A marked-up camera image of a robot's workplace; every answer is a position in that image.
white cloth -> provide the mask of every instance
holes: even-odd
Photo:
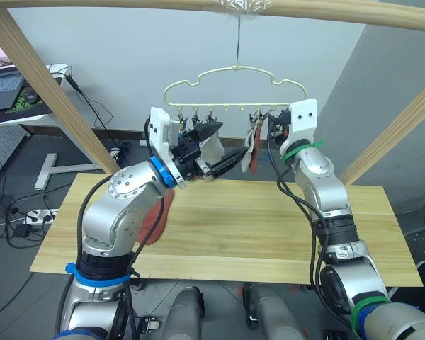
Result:
[[[219,131],[199,143],[201,159],[209,165],[216,164],[224,157],[225,150],[219,139]]]
[[[246,172],[250,168],[250,162],[252,161],[252,152],[254,151],[255,131],[257,126],[258,124],[251,123],[249,129],[247,130],[248,133],[246,137],[246,147],[248,147],[248,150],[241,160],[242,172]]]

gray wall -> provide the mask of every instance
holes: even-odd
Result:
[[[87,95],[115,116],[110,129],[142,131],[152,106],[172,115],[162,91],[175,81],[195,81],[208,69],[235,63],[237,20],[225,14],[143,8],[11,8],[11,14],[46,64],[72,65]],[[365,25],[334,21],[258,16],[245,18],[241,64],[271,70],[276,80],[303,83],[324,104]],[[73,91],[81,114],[94,117]],[[228,72],[205,77],[198,88],[180,86],[173,102],[243,103],[302,99],[296,86],[271,86],[268,77]],[[107,120],[108,115],[98,107]],[[208,113],[198,113],[204,118]],[[250,113],[217,109],[223,137],[244,137]],[[185,110],[191,117],[192,110]]]
[[[425,7],[425,0],[397,1]],[[425,33],[368,25],[320,117],[340,174],[425,87]],[[425,120],[356,184],[384,186],[396,213],[425,203]]]

wooden board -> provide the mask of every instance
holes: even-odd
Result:
[[[75,261],[79,206],[103,177],[77,175],[31,271],[64,273],[66,263]],[[420,286],[383,188],[350,186],[348,193],[359,234],[385,284]],[[176,189],[161,239],[144,248],[135,268],[147,278],[308,283],[310,242],[305,217],[275,183],[196,181]]]
[[[425,8],[365,0],[272,0],[258,14],[291,16],[425,30]],[[0,7],[136,7],[228,11],[218,0],[0,0]]]
[[[394,119],[362,154],[340,175],[353,184],[425,119],[425,89]]]
[[[0,8],[0,47],[57,116],[60,124],[88,152],[89,158],[94,159],[106,173],[118,171],[120,167],[54,80],[6,8]]]

green tape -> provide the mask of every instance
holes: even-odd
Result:
[[[324,140],[320,140],[319,142],[313,143],[313,144],[305,144],[305,145],[301,145],[300,147],[297,147],[296,149],[291,150],[290,152],[288,152],[285,156],[283,156],[283,161],[286,161],[288,158],[294,156],[295,154],[297,154],[299,151],[303,150],[303,149],[307,149],[308,147],[321,147],[324,144]]]
[[[377,302],[390,302],[390,300],[388,300],[385,296],[367,297],[366,299],[359,301],[359,303],[354,307],[353,312],[351,313],[351,329],[359,339],[360,336],[357,334],[357,316],[359,315],[359,312],[362,308]]]

clothes hanger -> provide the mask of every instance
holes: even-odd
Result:
[[[280,86],[283,84],[293,84],[296,85],[298,87],[300,87],[302,89],[302,92],[304,93],[304,99],[306,99],[308,97],[308,92],[307,89],[299,82],[291,80],[291,79],[283,79],[281,81],[276,81],[274,74],[269,72],[266,69],[259,69],[257,67],[250,67],[250,66],[244,66],[244,65],[239,65],[238,63],[236,63],[235,65],[231,66],[231,67],[222,67],[219,69],[210,69],[209,71],[200,73],[197,76],[197,81],[195,82],[190,82],[187,79],[184,80],[180,80],[177,82],[174,82],[170,85],[168,85],[163,92],[163,97],[164,97],[164,102],[165,104],[167,104],[168,106],[174,106],[178,108],[178,111],[182,111],[184,107],[191,107],[194,111],[197,111],[198,108],[200,107],[207,107],[209,108],[209,110],[211,111],[214,108],[217,107],[223,107],[226,111],[228,111],[231,107],[239,107],[242,111],[247,107],[247,106],[253,106],[255,107],[255,109],[260,109],[264,106],[268,106],[272,109],[276,109],[277,106],[288,106],[290,103],[172,103],[167,99],[167,93],[169,92],[170,89],[178,86],[178,85],[182,85],[182,84],[188,84],[191,87],[195,87],[195,86],[199,86],[201,84],[202,78],[204,76],[207,76],[209,74],[213,74],[213,73],[218,73],[218,72],[227,72],[227,71],[241,71],[241,70],[248,70],[248,71],[253,71],[253,72],[260,72],[263,74],[267,74],[269,76],[269,81],[271,84],[276,85],[276,86]]]

